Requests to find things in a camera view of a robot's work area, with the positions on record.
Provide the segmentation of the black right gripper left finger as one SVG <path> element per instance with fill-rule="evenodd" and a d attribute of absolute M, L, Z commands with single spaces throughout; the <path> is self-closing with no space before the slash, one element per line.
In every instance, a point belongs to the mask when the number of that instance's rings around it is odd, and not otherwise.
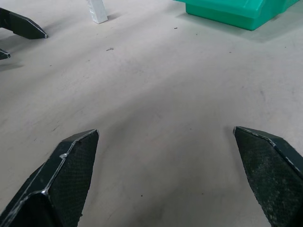
<path fill-rule="evenodd" d="M 97 129 L 62 140 L 0 215 L 2 227 L 76 227 L 93 173 Z"/>

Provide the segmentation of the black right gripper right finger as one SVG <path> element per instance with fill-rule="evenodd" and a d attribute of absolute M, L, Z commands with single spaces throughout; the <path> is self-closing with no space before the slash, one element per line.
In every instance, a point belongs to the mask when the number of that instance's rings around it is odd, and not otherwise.
<path fill-rule="evenodd" d="M 283 138 L 233 130 L 249 185 L 273 227 L 303 225 L 303 157 Z"/>

